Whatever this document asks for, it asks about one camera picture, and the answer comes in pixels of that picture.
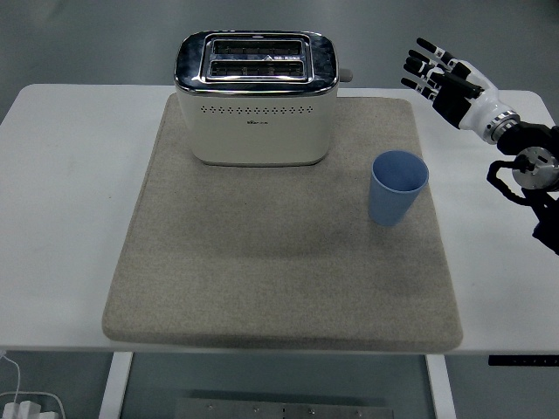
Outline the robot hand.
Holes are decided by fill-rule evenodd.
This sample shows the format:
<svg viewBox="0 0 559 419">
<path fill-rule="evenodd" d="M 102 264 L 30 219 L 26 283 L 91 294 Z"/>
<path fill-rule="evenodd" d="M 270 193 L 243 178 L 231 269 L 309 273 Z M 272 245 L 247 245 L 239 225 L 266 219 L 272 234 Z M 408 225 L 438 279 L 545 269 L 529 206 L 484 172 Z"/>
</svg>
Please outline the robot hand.
<svg viewBox="0 0 559 419">
<path fill-rule="evenodd" d="M 451 126 L 494 144 L 499 130 L 520 122 L 520 115 L 500 101 L 499 89 L 471 63 L 424 38 L 417 45 L 421 50 L 409 51 L 404 70 L 410 76 L 401 83 L 429 100 Z"/>
</svg>

